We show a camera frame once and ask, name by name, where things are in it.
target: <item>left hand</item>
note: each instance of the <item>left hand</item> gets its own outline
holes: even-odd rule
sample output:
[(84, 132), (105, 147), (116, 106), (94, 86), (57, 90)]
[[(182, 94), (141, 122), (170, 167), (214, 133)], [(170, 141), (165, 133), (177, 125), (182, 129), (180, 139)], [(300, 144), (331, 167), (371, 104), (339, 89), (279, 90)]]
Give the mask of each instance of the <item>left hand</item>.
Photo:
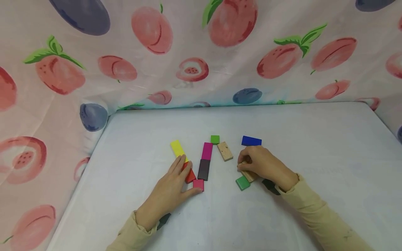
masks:
[(135, 213), (137, 224), (147, 231), (152, 229), (162, 216), (174, 211), (184, 201), (202, 192), (200, 188), (181, 192), (186, 176), (193, 167), (193, 163), (189, 161), (187, 167), (181, 171), (185, 160), (186, 155), (176, 158), (168, 172), (156, 183), (148, 199)]

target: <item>magenta block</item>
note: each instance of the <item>magenta block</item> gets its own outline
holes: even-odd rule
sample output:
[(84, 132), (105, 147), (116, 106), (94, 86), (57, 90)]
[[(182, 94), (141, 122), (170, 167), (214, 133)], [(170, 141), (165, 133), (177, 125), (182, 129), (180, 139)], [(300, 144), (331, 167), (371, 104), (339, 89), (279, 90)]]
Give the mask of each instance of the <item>magenta block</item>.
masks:
[(205, 142), (201, 159), (211, 160), (213, 144)]

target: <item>blue block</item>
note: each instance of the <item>blue block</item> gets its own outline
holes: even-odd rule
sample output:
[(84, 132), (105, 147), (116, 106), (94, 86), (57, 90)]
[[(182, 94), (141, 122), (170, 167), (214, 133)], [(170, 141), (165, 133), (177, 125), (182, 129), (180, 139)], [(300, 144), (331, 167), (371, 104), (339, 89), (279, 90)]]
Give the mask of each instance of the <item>blue block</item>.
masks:
[(261, 145), (263, 143), (262, 139), (256, 139), (248, 136), (243, 136), (242, 145)]

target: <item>right hand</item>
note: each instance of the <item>right hand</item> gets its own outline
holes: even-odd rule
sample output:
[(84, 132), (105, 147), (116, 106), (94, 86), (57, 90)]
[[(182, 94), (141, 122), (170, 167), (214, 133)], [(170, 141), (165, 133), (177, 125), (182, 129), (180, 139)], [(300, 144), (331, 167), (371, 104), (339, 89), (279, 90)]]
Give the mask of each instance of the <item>right hand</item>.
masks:
[(260, 145), (244, 148), (239, 154), (237, 163), (239, 171), (252, 171), (260, 177), (273, 181), (285, 192), (299, 181), (296, 173)]

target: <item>red block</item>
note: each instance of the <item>red block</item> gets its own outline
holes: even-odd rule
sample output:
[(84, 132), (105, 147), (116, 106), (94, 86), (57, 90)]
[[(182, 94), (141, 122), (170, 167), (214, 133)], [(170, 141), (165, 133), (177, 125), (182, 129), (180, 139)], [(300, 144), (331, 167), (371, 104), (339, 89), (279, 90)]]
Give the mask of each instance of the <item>red block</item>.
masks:
[[(184, 163), (183, 168), (181, 169), (182, 171), (187, 167), (188, 163), (189, 163), (188, 161), (186, 163)], [(188, 173), (188, 175), (186, 177), (186, 183), (189, 184), (195, 179), (196, 178), (195, 178), (195, 174), (193, 172), (193, 169), (190, 169), (190, 172)]]

